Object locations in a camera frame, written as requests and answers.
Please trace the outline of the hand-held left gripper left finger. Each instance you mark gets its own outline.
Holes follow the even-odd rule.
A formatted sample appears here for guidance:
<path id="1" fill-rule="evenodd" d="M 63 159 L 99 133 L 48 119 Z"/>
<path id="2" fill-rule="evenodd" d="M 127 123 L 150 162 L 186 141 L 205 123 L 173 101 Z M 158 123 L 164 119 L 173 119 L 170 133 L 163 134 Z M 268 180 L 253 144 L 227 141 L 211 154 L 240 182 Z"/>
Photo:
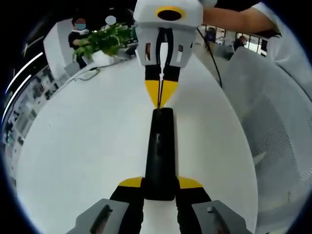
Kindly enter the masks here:
<path id="1" fill-rule="evenodd" d="M 77 216 L 69 234 L 138 234 L 143 222 L 142 177 L 118 184 L 110 198 L 102 198 Z"/>

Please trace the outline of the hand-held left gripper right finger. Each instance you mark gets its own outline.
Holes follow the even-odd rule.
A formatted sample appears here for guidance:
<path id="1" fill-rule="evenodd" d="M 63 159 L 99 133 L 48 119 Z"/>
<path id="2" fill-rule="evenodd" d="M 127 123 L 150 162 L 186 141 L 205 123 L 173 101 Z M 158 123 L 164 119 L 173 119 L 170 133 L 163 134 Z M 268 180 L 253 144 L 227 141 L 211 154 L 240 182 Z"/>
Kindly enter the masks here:
<path id="1" fill-rule="evenodd" d="M 249 234 L 245 219 L 219 200 L 211 200 L 202 184 L 179 177 L 175 201 L 182 234 Z"/>

